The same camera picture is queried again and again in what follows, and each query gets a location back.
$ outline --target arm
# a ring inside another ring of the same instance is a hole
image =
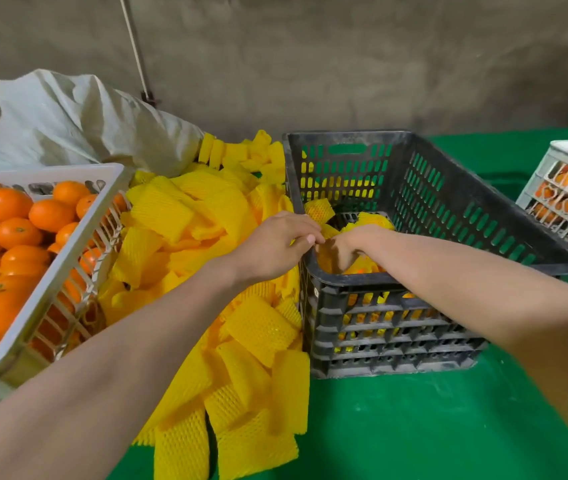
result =
[[[568,283],[485,251],[361,226],[335,237],[336,265],[368,255],[426,302],[514,355],[568,421]]]
[[[232,253],[17,389],[0,403],[0,478],[105,478],[222,309],[286,273],[316,239],[324,241],[307,216],[267,219]]]

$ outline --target concrete wall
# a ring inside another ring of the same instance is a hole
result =
[[[241,140],[568,125],[568,0],[131,0],[160,108]],[[0,79],[138,95],[119,0],[0,0]]]

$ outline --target white plastic sack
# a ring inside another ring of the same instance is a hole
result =
[[[0,80],[0,109],[0,169],[117,161],[174,177],[204,136],[94,75]]]

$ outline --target left hand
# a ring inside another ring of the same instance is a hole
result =
[[[324,241],[320,225],[311,217],[283,210],[266,219],[228,257],[240,279],[259,283],[285,274],[316,242]]]

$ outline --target black plastic crate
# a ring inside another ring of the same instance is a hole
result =
[[[565,242],[412,132],[304,132],[282,140],[299,214],[304,202],[328,198],[336,228],[361,211],[376,212],[399,232],[462,242],[552,276],[568,274]],[[304,349],[315,377],[465,369],[487,346],[388,273],[326,273],[311,252],[301,278]]]

